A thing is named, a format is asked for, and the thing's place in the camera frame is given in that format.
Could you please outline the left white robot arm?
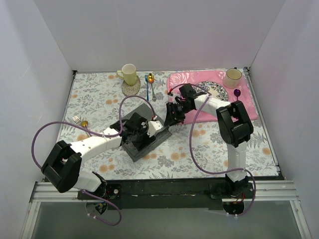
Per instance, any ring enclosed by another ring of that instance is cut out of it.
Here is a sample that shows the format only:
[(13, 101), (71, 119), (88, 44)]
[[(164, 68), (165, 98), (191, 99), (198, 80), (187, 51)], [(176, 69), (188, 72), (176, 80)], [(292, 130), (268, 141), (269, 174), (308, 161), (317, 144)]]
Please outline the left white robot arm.
[(120, 119), (106, 128), (100, 136), (66, 143), (55, 144), (41, 171), (60, 193), (72, 188), (85, 190), (95, 199), (101, 199), (107, 192), (107, 181), (97, 172), (81, 169), (89, 159), (113, 148), (131, 142), (138, 150), (144, 149), (156, 139), (163, 128), (156, 116), (151, 120), (133, 113), (129, 119)]

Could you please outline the grey cloth napkin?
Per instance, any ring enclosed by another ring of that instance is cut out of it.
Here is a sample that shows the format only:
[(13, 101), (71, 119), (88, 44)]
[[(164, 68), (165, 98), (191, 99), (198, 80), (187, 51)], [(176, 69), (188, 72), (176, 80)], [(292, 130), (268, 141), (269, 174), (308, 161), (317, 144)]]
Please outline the grey cloth napkin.
[[(138, 113), (140, 116), (150, 120), (154, 115), (153, 111), (147, 104), (142, 104), (135, 108), (133, 111), (129, 112), (122, 117), (123, 120), (128, 120), (134, 113)], [(133, 145), (132, 141), (124, 143), (122, 149), (129, 155), (133, 162), (138, 161), (142, 157), (146, 156), (148, 153), (160, 146), (165, 140), (167, 140), (172, 134), (168, 131), (168, 128), (162, 132), (157, 133), (153, 138), (148, 138), (145, 143), (145, 147), (140, 151)]]

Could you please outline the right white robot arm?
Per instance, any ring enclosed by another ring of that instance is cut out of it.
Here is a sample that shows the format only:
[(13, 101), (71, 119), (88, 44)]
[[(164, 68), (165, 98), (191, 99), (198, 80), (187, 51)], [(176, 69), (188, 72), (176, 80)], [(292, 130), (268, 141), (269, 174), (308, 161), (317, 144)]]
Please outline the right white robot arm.
[(191, 126), (194, 127), (200, 112), (217, 118), (219, 132), (227, 145), (228, 168), (225, 174), (225, 193), (237, 198), (248, 187), (248, 170), (246, 166), (246, 150), (254, 131), (246, 108), (241, 101), (226, 102), (212, 97), (205, 89), (195, 90), (196, 85), (182, 83), (176, 85), (179, 90), (174, 94), (169, 90), (172, 101), (166, 104), (164, 125), (173, 126), (184, 123), (186, 114), (195, 111)]

